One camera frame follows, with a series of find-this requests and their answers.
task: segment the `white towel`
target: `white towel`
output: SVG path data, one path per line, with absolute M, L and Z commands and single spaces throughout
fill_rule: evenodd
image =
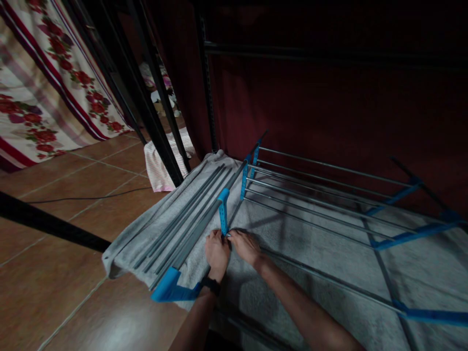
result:
M 187 133 L 187 128 L 180 129 L 179 133 L 182 139 L 182 143 L 184 144 L 187 157 L 190 158 L 192 155 L 195 155 L 195 148 L 192 144 L 192 141 L 190 140 L 189 134 Z M 185 178 L 185 176 L 188 174 L 188 171 L 185 167 L 182 155 L 177 149 L 174 135 L 172 133 L 168 133 L 166 136 L 167 140 L 169 141 L 169 145 L 174 152 L 175 160 L 177 161 L 177 165 L 180 168 L 180 172 Z M 172 191 L 176 188 L 152 141 L 145 145 L 145 160 L 148 178 L 150 179 L 151 186 L 155 193 L 162 191 Z

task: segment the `blue plastic bracket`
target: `blue plastic bracket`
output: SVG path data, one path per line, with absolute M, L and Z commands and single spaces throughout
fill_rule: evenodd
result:
M 398 300 L 393 300 L 392 302 L 396 308 L 399 308 L 404 312 L 399 313 L 399 315 L 405 319 L 426 323 L 450 324 L 459 327 L 468 327 L 468 313 L 466 312 L 417 310 L 406 307 L 403 302 Z
M 390 241 L 390 240 L 383 240 L 383 241 L 375 241 L 372 240 L 370 244 L 372 247 L 378 251 L 382 251 L 385 249 L 388 249 L 392 246 L 400 245 L 403 243 L 406 243 L 408 241 L 413 241 L 425 236 L 430 236 L 434 235 L 443 231 L 446 231 L 448 229 L 454 228 L 458 226 L 461 223 L 466 223 L 460 215 L 452 210 L 445 211 L 441 214 L 441 218 L 447 222 L 447 224 L 440 224 L 440 223 L 431 223 L 419 228 L 416 228 L 417 233 L 403 233 L 399 234 L 397 236 L 394 236 L 393 239 L 395 241 Z
M 255 148 L 255 152 L 253 153 L 253 161 L 252 161 L 252 165 L 256 165 L 257 164 L 257 160 L 258 160 L 258 152 L 260 151 L 260 145 L 262 144 L 262 139 L 260 139 L 258 142 L 257 142 L 257 147 Z M 255 169 L 252 168 L 252 170 L 250 171 L 250 178 L 253 179 L 254 178 L 254 175 L 255 175 Z
M 247 164 L 244 166 L 244 169 L 242 171 L 242 188 L 240 189 L 240 200 L 244 200 L 245 196 L 245 187 L 247 186 L 247 173 L 249 171 L 249 162 L 250 159 L 252 158 L 251 155 L 247 155 L 244 161 L 247 161 Z
M 404 198 L 406 195 L 409 195 L 411 193 L 414 193 L 416 190 L 419 189 L 419 186 L 423 184 L 423 181 L 419 179 L 418 177 L 411 177 L 409 180 L 409 184 L 411 184 L 411 187 L 404 188 L 397 192 L 395 195 L 393 195 L 392 198 L 385 200 L 384 202 L 391 205 L 397 202 L 398 200 L 401 200 Z M 385 206 L 379 206 L 375 207 L 373 209 L 370 209 L 366 212 L 366 215 L 374 215 L 377 212 L 382 211 L 385 208 Z
M 189 289 L 177 285 L 180 274 L 177 269 L 170 267 L 151 295 L 151 299 L 156 302 L 194 301 L 202 286 L 197 283 L 193 289 Z
M 228 202 L 229 189 L 224 188 L 221 194 L 218 197 L 218 200 L 221 200 L 221 205 L 219 205 L 219 219 L 221 221 L 221 232 L 225 236 L 228 231 L 228 210 L 226 203 Z

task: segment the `forearm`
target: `forearm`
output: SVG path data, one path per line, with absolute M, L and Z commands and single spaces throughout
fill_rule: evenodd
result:
M 312 350 L 363 350 L 361 345 L 268 257 L 253 266 L 296 324 Z
M 208 277 L 221 283 L 223 274 L 210 272 Z M 203 350 L 215 304 L 215 294 L 204 287 L 175 336 L 169 351 Z

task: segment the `dark red fabric wall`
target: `dark red fabric wall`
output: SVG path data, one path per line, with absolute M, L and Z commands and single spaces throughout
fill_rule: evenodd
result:
M 211 147 L 192 7 L 182 0 L 149 6 L 189 134 L 204 156 Z M 427 4 L 215 8 L 207 14 L 214 42 L 444 56 L 468 55 L 466 23 L 463 8 Z M 230 156 L 243 159 L 267 128 L 265 147 L 406 180 L 388 158 L 395 156 L 468 217 L 468 74 L 235 57 L 212 57 L 211 71 L 218 142 Z M 437 212 L 424 194 L 404 204 Z

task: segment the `tiled floor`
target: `tiled floor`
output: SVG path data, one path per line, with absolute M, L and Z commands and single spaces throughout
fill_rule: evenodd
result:
M 0 175 L 0 190 L 23 201 L 149 186 L 134 132 Z M 112 241 L 165 195 L 145 189 L 36 206 Z M 184 310 L 152 302 L 146 286 L 129 274 L 105 279 L 100 253 L 1 218 L 0 226 L 0 350 L 168 349 Z

